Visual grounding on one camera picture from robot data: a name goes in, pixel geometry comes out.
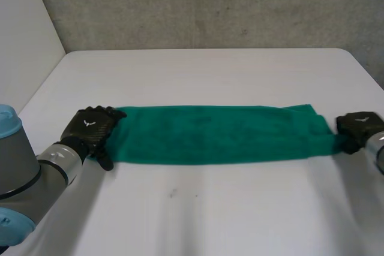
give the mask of metal cylinder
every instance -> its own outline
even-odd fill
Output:
[[[36,178],[40,165],[14,109],[0,104],[0,196]]]
[[[384,132],[376,133],[368,139],[365,155],[384,174]]]

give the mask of white table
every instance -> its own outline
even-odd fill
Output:
[[[87,106],[310,103],[334,128],[384,115],[384,91],[339,49],[68,54],[20,117],[36,153]],[[384,255],[384,177],[359,154],[201,167],[86,161],[37,230],[4,255]]]

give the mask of towel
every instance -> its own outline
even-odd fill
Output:
[[[303,159],[340,151],[340,137],[309,104],[120,107],[106,143],[113,162],[233,164]]]

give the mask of gray robot arm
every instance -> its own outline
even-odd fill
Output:
[[[79,110],[61,141],[36,157],[14,109],[0,104],[0,254],[35,230],[88,155],[113,168],[104,145],[124,117],[111,107]]]
[[[64,141],[36,158],[14,110],[1,106],[0,117],[0,246],[14,246],[80,172],[86,152],[76,141]]]

